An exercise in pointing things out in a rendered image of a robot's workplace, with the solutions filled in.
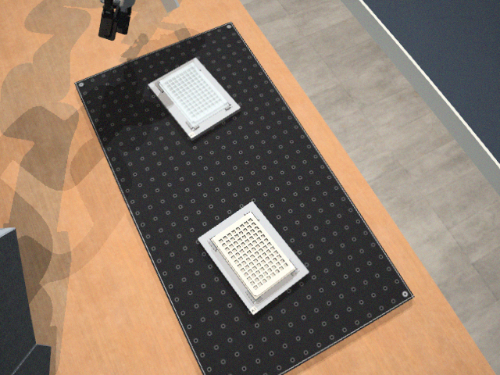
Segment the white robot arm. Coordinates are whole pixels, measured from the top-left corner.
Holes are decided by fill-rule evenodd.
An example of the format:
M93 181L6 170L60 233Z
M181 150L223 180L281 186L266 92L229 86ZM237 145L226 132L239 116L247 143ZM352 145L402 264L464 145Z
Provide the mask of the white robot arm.
M161 0L163 6L165 7L167 13L171 12L172 10L180 7L179 3L177 0Z

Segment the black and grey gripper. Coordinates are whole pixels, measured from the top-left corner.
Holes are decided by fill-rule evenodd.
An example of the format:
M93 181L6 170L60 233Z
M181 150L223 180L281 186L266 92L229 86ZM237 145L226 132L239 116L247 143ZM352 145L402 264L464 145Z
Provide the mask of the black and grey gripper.
M116 33L126 35L130 23L131 6L134 5L135 0L100 0L100 2L104 5L98 36L114 41Z

